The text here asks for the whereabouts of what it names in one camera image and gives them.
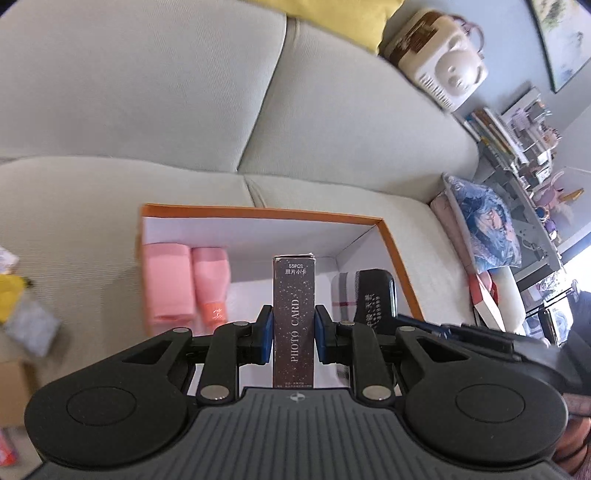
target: round black pad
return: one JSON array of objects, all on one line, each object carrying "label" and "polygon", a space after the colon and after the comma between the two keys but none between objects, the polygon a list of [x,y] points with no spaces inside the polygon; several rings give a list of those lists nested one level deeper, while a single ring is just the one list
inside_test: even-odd
[{"label": "round black pad", "polygon": [[104,361],[39,390],[25,425],[46,459],[104,469],[160,450],[177,437],[186,417],[185,396],[162,372]]},{"label": "round black pad", "polygon": [[487,359],[431,367],[405,402],[407,422],[427,446],[479,466],[552,454],[567,422],[556,390]]},{"label": "round black pad", "polygon": [[131,393],[120,388],[94,387],[74,394],[67,409],[82,425],[105,427],[129,417],[136,403]]},{"label": "round black pad", "polygon": [[516,419],[525,408],[525,401],[516,391],[500,385],[473,385],[456,396],[460,411],[472,420],[504,423]]}]

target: yellow bag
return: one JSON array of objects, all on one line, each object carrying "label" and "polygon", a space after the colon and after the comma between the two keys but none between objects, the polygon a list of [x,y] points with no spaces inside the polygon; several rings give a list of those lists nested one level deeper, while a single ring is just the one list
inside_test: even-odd
[{"label": "yellow bag", "polygon": [[388,19],[404,0],[255,0],[378,52]]},{"label": "yellow bag", "polygon": [[7,322],[27,288],[27,281],[16,275],[0,275],[0,325]]}]

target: framed painting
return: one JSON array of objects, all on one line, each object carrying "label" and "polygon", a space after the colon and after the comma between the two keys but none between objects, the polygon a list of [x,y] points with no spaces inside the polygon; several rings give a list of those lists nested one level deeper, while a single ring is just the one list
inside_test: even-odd
[{"label": "framed painting", "polygon": [[530,2],[558,92],[591,60],[591,0]]}]

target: silver screw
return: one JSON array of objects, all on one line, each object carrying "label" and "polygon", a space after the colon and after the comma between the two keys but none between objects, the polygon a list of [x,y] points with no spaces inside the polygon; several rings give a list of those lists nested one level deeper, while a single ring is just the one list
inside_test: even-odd
[{"label": "silver screw", "polygon": [[392,396],[392,390],[383,385],[370,385],[362,391],[365,398],[375,401],[387,400]]},{"label": "silver screw", "polygon": [[230,391],[223,385],[207,385],[201,389],[201,396],[208,400],[223,400]]}]

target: orange box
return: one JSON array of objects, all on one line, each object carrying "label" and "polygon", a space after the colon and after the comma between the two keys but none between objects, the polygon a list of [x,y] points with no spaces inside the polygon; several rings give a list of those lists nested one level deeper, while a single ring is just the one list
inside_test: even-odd
[{"label": "orange box", "polygon": [[[398,311],[423,320],[392,235],[381,218],[301,210],[253,207],[144,205],[138,235],[138,259],[142,246],[172,243],[196,247],[225,248],[232,274],[226,310],[229,322],[253,322],[261,307],[273,303],[273,258],[278,255],[310,254],[316,257],[315,303],[332,314],[331,281],[339,273],[382,268],[395,278]],[[149,335],[178,326],[203,335],[199,319],[170,325],[156,322],[145,298],[144,317]],[[241,384],[271,386],[272,372],[257,374],[241,367]],[[334,368],[334,378],[326,368]],[[315,368],[314,386],[341,387],[335,365]]]}]

